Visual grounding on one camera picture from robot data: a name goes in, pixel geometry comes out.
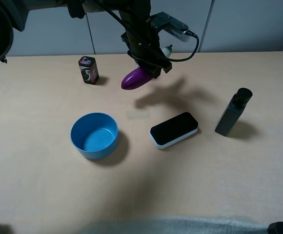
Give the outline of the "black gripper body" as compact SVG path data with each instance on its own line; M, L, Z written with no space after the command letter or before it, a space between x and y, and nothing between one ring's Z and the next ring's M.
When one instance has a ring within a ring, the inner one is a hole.
M139 66L161 66L153 51L159 51L159 37L150 23L150 9L122 9L121 19L128 27L126 35L131 57Z

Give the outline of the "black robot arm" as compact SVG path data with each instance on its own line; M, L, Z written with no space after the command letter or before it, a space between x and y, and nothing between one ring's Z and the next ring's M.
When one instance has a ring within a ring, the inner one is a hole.
M79 19L87 13L109 13L125 28L122 40L129 49L129 56L140 67L154 78L161 71L168 73L172 69L171 62L160 49L148 0L0 0L0 61L7 62L5 56L13 43L13 30L24 30L30 11L55 7L67 7L70 17Z

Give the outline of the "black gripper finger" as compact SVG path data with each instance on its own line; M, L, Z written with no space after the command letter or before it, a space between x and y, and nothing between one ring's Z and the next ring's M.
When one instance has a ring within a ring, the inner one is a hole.
M138 65L151 74L153 78L158 78L162 70L168 73L172 69L171 62L154 55L138 56Z

